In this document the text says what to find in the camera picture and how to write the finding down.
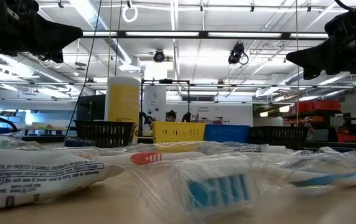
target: plastic basket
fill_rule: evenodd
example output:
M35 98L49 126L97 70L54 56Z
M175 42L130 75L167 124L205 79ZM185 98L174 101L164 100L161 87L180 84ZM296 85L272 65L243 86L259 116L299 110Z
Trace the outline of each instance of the plastic basket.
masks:
M96 147L128 146L132 143L135 123L116 121L74 121L77 137L95 141Z
M286 146L288 149L304 149L307 127L262 126L248 130L247 143Z
M208 124L205 127L204 140L216 142L247 141L248 125Z
M177 123L155 121L153 142L203 141L205 123Z

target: toothbrush packaging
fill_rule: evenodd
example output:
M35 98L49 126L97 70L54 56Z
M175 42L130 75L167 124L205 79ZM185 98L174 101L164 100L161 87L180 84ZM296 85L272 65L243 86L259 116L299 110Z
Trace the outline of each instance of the toothbrush packaging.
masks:
M296 197L307 189L356 186L356 158L235 152L143 165L135 174L145 202L159 218L202 223L263 210L267 195L279 192Z

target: table surface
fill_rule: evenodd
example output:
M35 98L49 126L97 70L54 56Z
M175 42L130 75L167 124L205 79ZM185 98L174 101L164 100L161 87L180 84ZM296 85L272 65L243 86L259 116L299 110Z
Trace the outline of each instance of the table surface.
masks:
M117 177L60 198L0 210L0 223L88 224L166 223L147 208L134 174ZM270 197L253 215L233 215L210 223L356 223L356 188L337 189L322 195Z

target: person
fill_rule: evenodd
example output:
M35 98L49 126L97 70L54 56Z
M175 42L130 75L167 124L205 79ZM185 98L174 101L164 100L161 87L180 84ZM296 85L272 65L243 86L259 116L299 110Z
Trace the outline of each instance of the person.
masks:
M175 122L177 119L177 114L172 110L166 114L166 121Z

